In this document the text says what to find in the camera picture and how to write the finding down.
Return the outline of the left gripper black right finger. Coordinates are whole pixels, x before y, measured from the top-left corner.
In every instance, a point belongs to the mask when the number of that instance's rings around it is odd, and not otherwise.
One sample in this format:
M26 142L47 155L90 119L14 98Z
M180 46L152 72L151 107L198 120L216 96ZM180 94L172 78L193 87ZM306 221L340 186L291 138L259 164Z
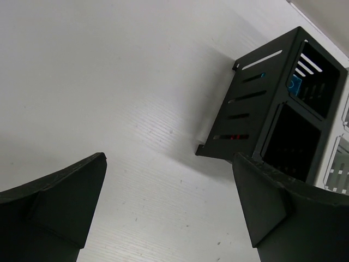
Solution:
M260 261L348 261L348 196L237 153L234 180Z

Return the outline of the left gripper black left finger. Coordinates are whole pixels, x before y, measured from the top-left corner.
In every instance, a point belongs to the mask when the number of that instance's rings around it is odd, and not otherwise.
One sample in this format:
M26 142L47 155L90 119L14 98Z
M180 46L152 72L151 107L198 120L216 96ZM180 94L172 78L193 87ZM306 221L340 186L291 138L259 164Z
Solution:
M85 247L107 169L95 153L1 192L1 261L76 261Z

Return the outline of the teal lego plate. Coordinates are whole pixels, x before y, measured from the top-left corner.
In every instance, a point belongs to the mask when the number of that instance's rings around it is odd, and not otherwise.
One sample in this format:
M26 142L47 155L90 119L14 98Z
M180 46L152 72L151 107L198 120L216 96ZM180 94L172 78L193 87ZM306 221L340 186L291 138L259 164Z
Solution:
M299 93L301 84L302 84L302 79L299 78L297 75L293 74L291 82L288 85L287 89L291 94L293 94L294 96L297 96Z

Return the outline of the red lego piece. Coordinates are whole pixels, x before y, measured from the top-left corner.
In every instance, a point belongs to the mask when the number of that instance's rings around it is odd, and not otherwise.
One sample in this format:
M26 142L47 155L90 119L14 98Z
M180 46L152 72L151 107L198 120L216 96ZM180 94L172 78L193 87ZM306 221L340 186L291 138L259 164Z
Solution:
M249 138L249 135L248 134L229 135L227 138L229 140L246 140Z

